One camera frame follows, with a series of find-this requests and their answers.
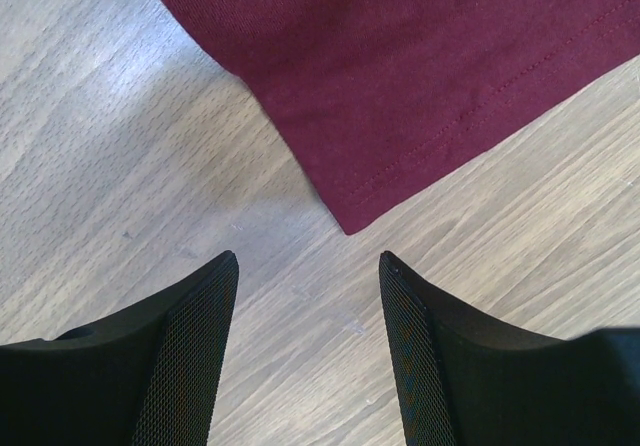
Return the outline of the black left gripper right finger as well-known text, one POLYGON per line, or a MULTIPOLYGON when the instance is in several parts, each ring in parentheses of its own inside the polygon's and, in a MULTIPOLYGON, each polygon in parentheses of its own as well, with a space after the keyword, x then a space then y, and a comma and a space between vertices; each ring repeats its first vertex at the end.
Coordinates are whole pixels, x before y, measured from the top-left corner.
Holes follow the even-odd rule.
POLYGON ((635 445, 639 331, 560 340, 510 325, 391 252, 380 293, 409 445, 635 445))

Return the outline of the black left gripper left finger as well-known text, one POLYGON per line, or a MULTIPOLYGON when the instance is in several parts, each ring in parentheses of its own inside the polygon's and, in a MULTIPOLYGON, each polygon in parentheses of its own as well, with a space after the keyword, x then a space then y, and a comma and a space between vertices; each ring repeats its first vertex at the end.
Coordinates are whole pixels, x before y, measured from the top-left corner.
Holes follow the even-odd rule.
POLYGON ((237 287, 225 251, 100 320, 2 346, 2 444, 206 444, 237 287))

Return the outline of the maroon t shirt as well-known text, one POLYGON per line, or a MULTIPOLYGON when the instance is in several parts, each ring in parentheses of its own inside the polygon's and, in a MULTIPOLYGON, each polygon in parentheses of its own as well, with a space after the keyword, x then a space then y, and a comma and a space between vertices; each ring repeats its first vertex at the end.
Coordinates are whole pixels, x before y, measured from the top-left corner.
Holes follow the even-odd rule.
POLYGON ((639 0, 161 2, 347 234, 639 53, 639 0))

